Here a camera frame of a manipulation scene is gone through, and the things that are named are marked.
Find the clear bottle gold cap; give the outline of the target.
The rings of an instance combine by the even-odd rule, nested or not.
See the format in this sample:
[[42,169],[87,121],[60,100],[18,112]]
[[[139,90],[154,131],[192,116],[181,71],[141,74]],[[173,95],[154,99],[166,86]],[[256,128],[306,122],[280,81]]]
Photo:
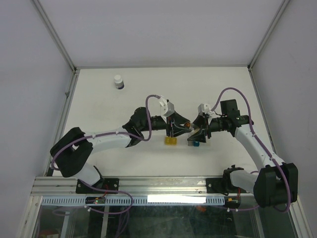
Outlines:
[[187,129],[188,133],[196,133],[200,129],[198,126],[189,121],[186,122],[183,126]]

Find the weekly pill organizer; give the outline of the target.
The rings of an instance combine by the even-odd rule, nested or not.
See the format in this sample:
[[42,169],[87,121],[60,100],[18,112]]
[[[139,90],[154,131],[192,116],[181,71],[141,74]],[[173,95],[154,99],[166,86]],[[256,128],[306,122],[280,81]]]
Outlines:
[[[178,144],[178,140],[176,137],[166,136],[164,138],[164,144],[168,146],[176,146]],[[187,145],[192,147],[200,147],[201,143],[198,141],[188,141]]]

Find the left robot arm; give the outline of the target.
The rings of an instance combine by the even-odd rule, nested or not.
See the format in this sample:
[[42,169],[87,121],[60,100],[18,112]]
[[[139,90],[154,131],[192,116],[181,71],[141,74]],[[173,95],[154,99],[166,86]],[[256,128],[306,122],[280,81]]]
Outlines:
[[191,131],[188,124],[189,120],[177,112],[163,119],[149,117],[146,108],[139,107],[125,125],[113,131],[89,134],[79,127],[72,128],[50,149],[50,154],[63,177],[75,177],[96,193],[103,189],[104,179],[99,170],[87,162],[92,154],[135,146],[144,139],[144,131],[165,130],[168,137],[177,137]]

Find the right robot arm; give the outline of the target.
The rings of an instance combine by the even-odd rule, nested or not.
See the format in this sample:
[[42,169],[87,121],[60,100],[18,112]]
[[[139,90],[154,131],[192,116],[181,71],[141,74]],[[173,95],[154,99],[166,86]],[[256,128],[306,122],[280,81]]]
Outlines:
[[209,104],[198,106],[198,116],[192,123],[197,132],[188,141],[205,143],[213,132],[229,132],[242,144],[257,167],[257,174],[251,174],[235,165],[223,171],[219,181],[211,188],[223,195],[238,189],[253,194],[257,204],[271,207],[285,204],[288,209],[297,201],[298,169],[293,163],[284,162],[260,140],[249,115],[241,115],[235,99],[220,102],[221,115],[213,117]]

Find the white cap pill bottle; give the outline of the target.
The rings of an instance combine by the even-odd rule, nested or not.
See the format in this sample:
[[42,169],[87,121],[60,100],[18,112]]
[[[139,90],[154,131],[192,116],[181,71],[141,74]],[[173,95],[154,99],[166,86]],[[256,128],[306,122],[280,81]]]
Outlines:
[[124,88],[124,81],[123,81],[123,78],[121,77],[121,75],[117,74],[114,76],[114,83],[115,83],[115,86],[118,90]]

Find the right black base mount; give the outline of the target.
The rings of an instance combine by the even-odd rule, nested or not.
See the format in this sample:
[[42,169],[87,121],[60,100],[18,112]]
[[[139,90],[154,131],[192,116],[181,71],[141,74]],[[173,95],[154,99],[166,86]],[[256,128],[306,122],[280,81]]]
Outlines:
[[238,193],[241,189],[243,193],[252,192],[255,182],[247,179],[231,179],[231,177],[216,177],[206,179],[207,193],[220,193],[228,195]]

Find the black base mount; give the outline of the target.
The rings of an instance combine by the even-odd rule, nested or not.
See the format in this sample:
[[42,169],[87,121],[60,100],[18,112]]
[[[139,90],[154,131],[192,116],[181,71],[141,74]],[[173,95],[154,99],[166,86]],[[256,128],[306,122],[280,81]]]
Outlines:
[[241,189],[243,193],[252,192],[255,182],[247,179],[231,179],[231,177],[216,177],[206,179],[207,193],[220,193],[228,195],[238,193]]
[[77,181],[76,193],[77,194],[101,194],[105,193],[105,190],[118,191],[119,178],[103,178],[95,185],[87,186],[81,180]]

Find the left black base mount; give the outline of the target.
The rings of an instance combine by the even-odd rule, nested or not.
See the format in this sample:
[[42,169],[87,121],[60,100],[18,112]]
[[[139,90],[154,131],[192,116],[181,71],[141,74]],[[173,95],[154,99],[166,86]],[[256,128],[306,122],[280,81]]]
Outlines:
[[118,191],[119,178],[103,178],[95,185],[87,186],[81,180],[77,181],[76,193],[77,194],[101,194],[105,193],[105,190]]

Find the aluminium mounting rail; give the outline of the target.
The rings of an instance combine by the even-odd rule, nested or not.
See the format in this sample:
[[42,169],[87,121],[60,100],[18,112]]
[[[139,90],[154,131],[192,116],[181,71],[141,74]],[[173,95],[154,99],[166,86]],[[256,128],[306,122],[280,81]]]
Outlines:
[[[119,178],[120,191],[125,191],[133,196],[146,196],[150,194],[173,194],[173,195],[218,195],[207,193],[206,179],[209,177],[113,177]],[[36,177],[31,190],[32,196],[66,196],[78,195],[76,191],[77,179],[64,177]]]

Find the right aluminium frame post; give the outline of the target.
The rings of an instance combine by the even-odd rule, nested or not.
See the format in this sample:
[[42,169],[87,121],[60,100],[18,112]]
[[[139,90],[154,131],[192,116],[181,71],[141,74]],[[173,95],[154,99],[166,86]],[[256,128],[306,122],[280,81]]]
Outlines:
[[256,64],[260,54],[262,53],[264,47],[266,46],[269,38],[271,37],[273,31],[275,30],[277,24],[279,23],[281,17],[283,16],[285,10],[287,9],[289,3],[291,2],[291,0],[283,0],[277,10],[277,12],[275,13],[268,29],[266,30],[259,46],[257,47],[252,59],[250,60],[249,64],[248,64],[248,69],[251,70],[254,65]]

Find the aluminium frame post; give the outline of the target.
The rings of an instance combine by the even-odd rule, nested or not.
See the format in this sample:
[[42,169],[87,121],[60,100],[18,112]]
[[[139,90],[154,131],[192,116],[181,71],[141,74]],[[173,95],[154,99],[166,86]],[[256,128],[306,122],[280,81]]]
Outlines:
[[43,5],[41,4],[41,2],[39,0],[31,0],[31,3],[34,6],[35,11],[38,13],[39,17],[41,18],[44,26],[46,27],[49,35],[51,36],[53,42],[55,43],[57,49],[61,53],[63,59],[65,60],[65,62],[67,63],[67,65],[69,66],[71,71],[76,72],[77,68],[76,68],[73,60],[71,59],[69,53],[67,52],[64,44],[62,43],[62,41],[61,41],[57,31],[55,30],[48,14],[46,13]]
[[277,10],[277,12],[275,13],[268,29],[266,30],[259,46],[257,47],[252,59],[250,60],[249,64],[248,64],[248,69],[251,70],[254,65],[256,64],[260,54],[262,53],[264,47],[266,46],[269,38],[271,37],[273,31],[275,30],[277,24],[279,23],[281,17],[283,16],[285,10],[287,9],[289,3],[291,2],[291,0],[283,0]]

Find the left aluminium frame post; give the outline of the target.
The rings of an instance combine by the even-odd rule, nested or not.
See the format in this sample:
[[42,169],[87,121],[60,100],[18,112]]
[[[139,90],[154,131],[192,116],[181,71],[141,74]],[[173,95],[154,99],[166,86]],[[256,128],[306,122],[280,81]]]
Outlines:
[[63,59],[65,60],[65,62],[67,63],[67,65],[69,66],[71,71],[76,72],[77,68],[76,68],[73,60],[71,59],[69,53],[67,52],[64,44],[62,43],[62,41],[61,41],[57,31],[55,30],[48,14],[46,13],[43,5],[41,4],[41,2],[39,0],[31,0],[31,3],[34,6],[35,11],[38,13],[39,17],[41,18],[44,26],[46,27],[49,35],[51,36],[53,42],[55,43],[57,49],[61,53]]

